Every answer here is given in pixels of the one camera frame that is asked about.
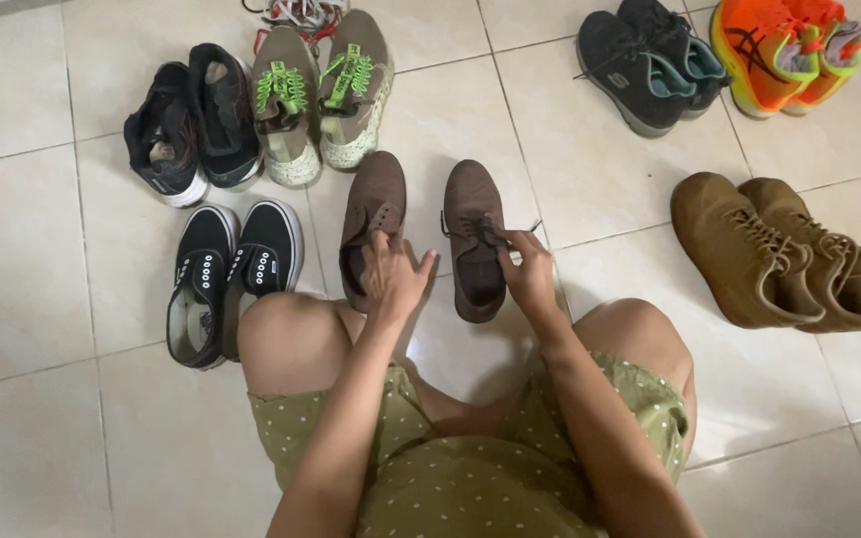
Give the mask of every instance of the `olive green sneaker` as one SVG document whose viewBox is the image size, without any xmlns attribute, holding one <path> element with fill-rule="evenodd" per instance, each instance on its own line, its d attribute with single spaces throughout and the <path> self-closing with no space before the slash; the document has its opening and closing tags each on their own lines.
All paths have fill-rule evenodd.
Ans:
<svg viewBox="0 0 861 538">
<path fill-rule="evenodd" d="M 763 222 L 814 252 L 806 284 L 826 317 L 796 328 L 814 333 L 861 330 L 861 246 L 823 228 L 784 181 L 756 178 L 740 185 L 739 192 L 756 206 Z"/>
<path fill-rule="evenodd" d="M 394 61 L 381 29 L 352 9 L 338 25 L 320 77 L 320 152 L 335 168 L 354 168 L 377 149 L 377 128 L 394 80 Z"/>
<path fill-rule="evenodd" d="M 272 29 L 252 68 L 255 130 L 268 176 L 281 185 L 303 185 L 317 177 L 317 63 L 296 30 Z"/>
<path fill-rule="evenodd" d="M 684 179 L 670 211 L 676 238 L 733 324 L 813 324 L 826 314 L 806 287 L 812 250 L 766 226 L 725 177 L 700 172 Z"/>
</svg>

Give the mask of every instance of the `sneaker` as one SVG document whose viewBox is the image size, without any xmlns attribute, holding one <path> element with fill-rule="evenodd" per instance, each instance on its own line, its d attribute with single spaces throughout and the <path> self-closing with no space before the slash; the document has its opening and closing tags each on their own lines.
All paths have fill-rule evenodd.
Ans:
<svg viewBox="0 0 861 538">
<path fill-rule="evenodd" d="M 669 60 L 649 49 L 642 35 L 608 11 L 594 11 L 583 20 L 577 59 L 583 74 L 644 138 L 670 132 L 697 92 Z"/>
<path fill-rule="evenodd" d="M 861 66 L 861 22 L 846 19 L 846 10 L 831 0 L 783 0 L 793 16 L 819 27 L 823 48 L 819 77 L 795 96 L 783 112 L 802 116 L 832 97 Z"/>
<path fill-rule="evenodd" d="M 161 200 L 183 208 L 205 195 L 208 180 L 198 168 L 198 146 L 185 98 L 188 68 L 162 65 L 138 112 L 126 120 L 128 165 Z"/>
<path fill-rule="evenodd" d="M 249 68 L 211 43 L 188 54 L 188 94 L 201 165 L 209 181 L 230 189 L 255 175 L 260 145 L 248 98 Z"/>
<path fill-rule="evenodd" d="M 253 73 L 255 129 L 268 176 L 280 185 L 308 183 L 320 171 L 310 131 L 317 128 L 314 56 L 295 29 L 277 26 L 258 49 Z"/>
<path fill-rule="evenodd" d="M 617 17 L 647 37 L 653 52 L 663 55 L 676 71 L 697 85 L 682 118 L 692 120 L 710 109 L 730 78 L 709 44 L 690 34 L 690 22 L 663 7 L 658 0 L 623 0 Z"/>
<path fill-rule="evenodd" d="M 740 185 L 739 192 L 756 206 L 763 222 L 814 252 L 806 282 L 826 317 L 796 328 L 815 333 L 861 330 L 861 246 L 823 228 L 803 198 L 779 179 L 752 179 Z"/>
<path fill-rule="evenodd" d="M 720 0 L 710 43 L 733 77 L 735 105 L 765 119 L 819 77 L 819 28 L 792 16 L 783 0 Z"/>
<path fill-rule="evenodd" d="M 444 190 L 440 226 L 450 239 L 457 313 L 472 324 L 493 320 L 507 292 L 497 261 L 497 248 L 507 246 L 507 239 L 500 192 L 487 168 L 471 160 L 453 167 Z"/>
<path fill-rule="evenodd" d="M 407 207 L 404 171 L 397 158 L 386 151 L 368 155 L 358 168 L 347 194 L 341 250 L 338 252 L 344 295 L 358 312 L 366 314 L 368 307 L 367 294 L 361 286 L 361 275 L 365 272 L 362 249 L 370 242 L 371 232 L 375 230 L 383 230 L 388 236 L 400 235 Z"/>
<path fill-rule="evenodd" d="M 168 352 L 178 364 L 207 370 L 225 361 L 225 279 L 231 268 L 238 218 L 205 204 L 188 217 L 175 261 L 175 291 L 168 303 Z"/>
<path fill-rule="evenodd" d="M 394 61 L 381 29 L 367 12 L 348 11 L 334 34 L 318 92 L 320 152 L 328 165 L 353 168 L 377 148 L 393 80 Z"/>
<path fill-rule="evenodd" d="M 814 324 L 826 314 L 806 286 L 812 250 L 766 226 L 725 177 L 700 172 L 684 179 L 670 211 L 679 244 L 733 324 Z"/>
<path fill-rule="evenodd" d="M 257 299 L 283 291 L 294 291 L 304 263 L 301 225 L 291 206 L 280 200 L 258 200 L 245 216 L 245 224 L 234 250 L 225 293 L 225 339 L 223 354 L 238 361 L 238 319 Z"/>
</svg>

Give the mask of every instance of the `white tile floor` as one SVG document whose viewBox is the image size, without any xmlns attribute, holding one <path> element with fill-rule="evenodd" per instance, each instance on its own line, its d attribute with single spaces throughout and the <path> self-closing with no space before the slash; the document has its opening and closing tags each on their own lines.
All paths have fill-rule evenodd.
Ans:
<svg viewBox="0 0 861 538">
<path fill-rule="evenodd" d="M 380 21 L 400 70 L 381 147 L 406 171 L 415 246 L 447 254 L 448 170 L 481 161 L 509 226 L 544 220 L 574 314 L 636 296 L 676 323 L 700 395 L 680 488 L 711 536 L 861 536 L 861 333 L 726 323 L 667 224 L 676 182 L 709 169 L 782 177 L 861 242 L 861 73 L 805 119 L 753 122 L 727 93 L 642 140 L 572 80 L 580 20 L 616 0 L 354 4 Z M 667 4 L 693 9 L 705 35 L 712 0 Z M 861 0 L 847 7 L 861 20 Z M 0 537 L 265 529 L 281 493 L 240 368 L 183 369 L 161 344 L 187 211 L 128 170 L 121 134 L 160 63 L 202 41 L 250 60 L 258 26 L 238 0 L 0 1 Z M 349 182 L 328 170 L 308 189 L 263 180 L 209 200 L 239 214 L 263 195 L 289 202 L 307 249 L 299 290 L 340 298 Z M 511 301 L 491 324 L 464 324 L 442 269 L 409 356 L 445 392 L 494 398 L 520 380 L 528 327 Z"/>
</svg>

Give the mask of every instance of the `neon green shoelace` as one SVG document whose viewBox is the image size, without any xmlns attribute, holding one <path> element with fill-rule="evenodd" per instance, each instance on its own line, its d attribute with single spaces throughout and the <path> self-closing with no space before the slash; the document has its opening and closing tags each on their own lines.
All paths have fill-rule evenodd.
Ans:
<svg viewBox="0 0 861 538">
<path fill-rule="evenodd" d="M 324 77 L 341 65 L 343 65 L 341 74 L 338 75 L 338 80 L 334 83 L 331 97 L 324 102 L 324 106 L 327 108 L 341 108 L 347 88 L 350 88 L 357 97 L 367 93 L 367 84 L 370 83 L 370 72 L 374 70 L 374 64 L 371 62 L 370 56 L 361 55 L 361 46 L 354 43 L 347 45 L 347 54 L 340 54 L 334 58 L 331 65 L 324 70 L 324 73 L 321 73 L 319 83 L 323 83 Z"/>
<path fill-rule="evenodd" d="M 257 95 L 255 96 L 255 110 L 258 114 L 265 111 L 271 93 L 278 96 L 278 100 L 287 110 L 288 114 L 298 114 L 307 110 L 308 102 L 305 100 L 304 77 L 297 73 L 297 68 L 285 69 L 283 61 L 271 62 L 271 70 L 261 74 L 257 81 Z"/>
</svg>

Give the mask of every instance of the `black high-top sneaker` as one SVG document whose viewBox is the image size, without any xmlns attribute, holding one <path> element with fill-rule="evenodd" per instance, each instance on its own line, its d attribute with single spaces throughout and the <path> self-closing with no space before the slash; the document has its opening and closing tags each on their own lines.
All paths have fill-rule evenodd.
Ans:
<svg viewBox="0 0 861 538">
<path fill-rule="evenodd" d="M 188 68 L 172 61 L 158 68 L 138 112 L 126 120 L 128 164 L 170 206 L 189 206 L 208 180 L 198 167 L 198 146 L 187 106 Z"/>
<path fill-rule="evenodd" d="M 183 366 L 207 370 L 225 361 L 225 284 L 237 237 L 237 216 L 215 204 L 199 207 L 185 224 L 178 243 L 166 338 L 171 358 Z"/>
<path fill-rule="evenodd" d="M 280 200 L 258 200 L 245 217 L 227 277 L 225 357 L 238 360 L 234 335 L 240 315 L 260 297 L 294 291 L 303 263 L 304 238 L 294 210 Z"/>
<path fill-rule="evenodd" d="M 613 100 L 629 128 L 645 138 L 670 132 L 697 91 L 650 49 L 644 36 L 609 11 L 594 11 L 583 20 L 577 59 L 583 74 Z"/>
<path fill-rule="evenodd" d="M 261 164 L 248 97 L 251 68 L 221 47 L 202 43 L 188 54 L 188 69 L 201 165 L 215 187 L 236 187 Z"/>
<path fill-rule="evenodd" d="M 684 79 L 697 85 L 683 112 L 685 120 L 702 116 L 732 80 L 709 44 L 690 35 L 686 17 L 666 9 L 658 0 L 623 0 L 616 15 L 642 34 L 653 52 L 664 55 Z"/>
</svg>

